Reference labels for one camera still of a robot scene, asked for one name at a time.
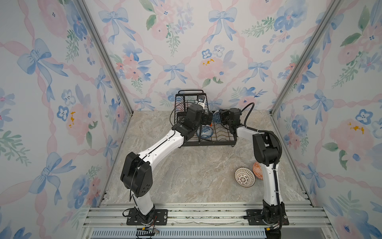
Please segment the blue floral ceramic bowl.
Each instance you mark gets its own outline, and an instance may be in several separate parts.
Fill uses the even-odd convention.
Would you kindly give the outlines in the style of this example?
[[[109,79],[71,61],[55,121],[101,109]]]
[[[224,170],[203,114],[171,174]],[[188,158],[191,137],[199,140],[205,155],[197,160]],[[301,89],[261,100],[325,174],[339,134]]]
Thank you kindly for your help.
[[[213,136],[213,129],[208,125],[202,125],[196,133],[200,139],[210,139]]]

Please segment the black wire dish rack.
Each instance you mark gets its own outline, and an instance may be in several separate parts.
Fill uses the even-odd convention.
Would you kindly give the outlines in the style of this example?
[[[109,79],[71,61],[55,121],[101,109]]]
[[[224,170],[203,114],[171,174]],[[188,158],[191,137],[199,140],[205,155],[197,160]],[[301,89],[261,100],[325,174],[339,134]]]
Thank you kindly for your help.
[[[203,90],[176,89],[171,93],[171,95],[168,97],[168,100],[174,103],[174,109],[170,115],[170,123],[172,125],[184,119],[184,117],[186,116],[187,108],[192,104],[197,104],[198,95],[205,95],[207,98],[207,94]],[[208,98],[205,111],[213,113],[215,112],[210,109],[210,103],[208,102]],[[214,122],[212,122],[212,124],[209,126],[213,129],[213,136],[210,139],[198,138],[196,131],[194,136],[187,140],[183,144],[183,146],[235,146],[236,140],[234,139],[233,134],[230,133],[226,126],[220,123],[216,124]]]

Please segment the red patterned ceramic bowl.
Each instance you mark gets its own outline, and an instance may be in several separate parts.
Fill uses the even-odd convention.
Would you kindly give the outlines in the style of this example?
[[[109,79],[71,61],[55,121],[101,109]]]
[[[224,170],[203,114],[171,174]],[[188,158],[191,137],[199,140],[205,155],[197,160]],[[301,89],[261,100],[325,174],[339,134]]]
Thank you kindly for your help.
[[[254,175],[256,176],[256,178],[260,179],[260,180],[263,180],[263,173],[262,173],[262,167],[261,167],[261,164],[258,163],[258,162],[255,162],[253,164],[253,173]]]

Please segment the white brown lattice bowl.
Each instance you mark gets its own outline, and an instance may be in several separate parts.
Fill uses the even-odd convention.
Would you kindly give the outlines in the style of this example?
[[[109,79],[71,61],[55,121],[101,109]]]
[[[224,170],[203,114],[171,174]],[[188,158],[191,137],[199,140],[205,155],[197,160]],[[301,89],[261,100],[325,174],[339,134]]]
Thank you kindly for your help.
[[[234,179],[242,187],[249,188],[255,184],[256,177],[254,173],[245,167],[238,168],[234,173]]]

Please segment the blue geometric patterned bowl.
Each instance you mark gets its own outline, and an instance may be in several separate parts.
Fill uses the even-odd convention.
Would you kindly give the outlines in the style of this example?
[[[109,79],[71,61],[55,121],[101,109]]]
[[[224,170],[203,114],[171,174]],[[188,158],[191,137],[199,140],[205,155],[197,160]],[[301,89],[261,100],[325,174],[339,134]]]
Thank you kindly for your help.
[[[212,116],[212,121],[216,124],[221,123],[220,111],[215,111]]]

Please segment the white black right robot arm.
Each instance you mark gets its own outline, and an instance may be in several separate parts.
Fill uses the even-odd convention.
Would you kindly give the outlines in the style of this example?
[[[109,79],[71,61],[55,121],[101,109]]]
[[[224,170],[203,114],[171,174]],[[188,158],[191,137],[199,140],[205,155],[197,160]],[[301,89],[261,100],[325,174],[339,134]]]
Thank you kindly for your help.
[[[221,123],[228,126],[232,135],[252,142],[254,157],[261,165],[265,190],[263,209],[260,217],[253,218],[261,219],[265,224],[280,229],[285,218],[278,173],[278,164],[283,153],[281,142],[273,131],[255,129],[241,123],[241,114],[242,111],[238,108],[218,112]]]

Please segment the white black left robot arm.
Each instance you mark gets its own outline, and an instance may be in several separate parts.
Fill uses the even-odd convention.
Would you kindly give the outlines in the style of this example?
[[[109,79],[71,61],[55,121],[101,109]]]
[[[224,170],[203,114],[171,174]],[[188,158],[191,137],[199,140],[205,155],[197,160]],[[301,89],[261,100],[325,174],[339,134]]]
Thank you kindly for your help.
[[[203,125],[211,124],[213,113],[199,104],[190,105],[171,130],[157,143],[136,154],[129,153],[122,168],[120,180],[130,190],[135,207],[143,216],[155,211],[150,197],[153,170],[166,156],[190,140]]]

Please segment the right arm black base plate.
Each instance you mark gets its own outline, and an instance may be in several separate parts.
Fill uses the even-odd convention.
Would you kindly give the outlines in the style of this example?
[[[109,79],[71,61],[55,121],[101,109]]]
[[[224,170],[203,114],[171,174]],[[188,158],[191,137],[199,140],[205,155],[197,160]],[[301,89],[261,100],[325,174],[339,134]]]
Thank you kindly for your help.
[[[275,226],[282,220],[283,226],[289,225],[289,220],[284,210],[279,211],[267,211],[262,209],[248,209],[246,210],[246,216],[243,217],[248,221],[251,226]]]

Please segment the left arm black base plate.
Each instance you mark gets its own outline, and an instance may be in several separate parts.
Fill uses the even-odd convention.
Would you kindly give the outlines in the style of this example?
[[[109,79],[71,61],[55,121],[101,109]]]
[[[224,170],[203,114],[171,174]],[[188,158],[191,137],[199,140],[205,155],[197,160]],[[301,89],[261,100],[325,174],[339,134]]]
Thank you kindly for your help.
[[[138,209],[128,209],[128,214],[125,215],[126,224],[128,226],[165,226],[168,221],[168,210],[152,209],[147,215],[143,215]]]

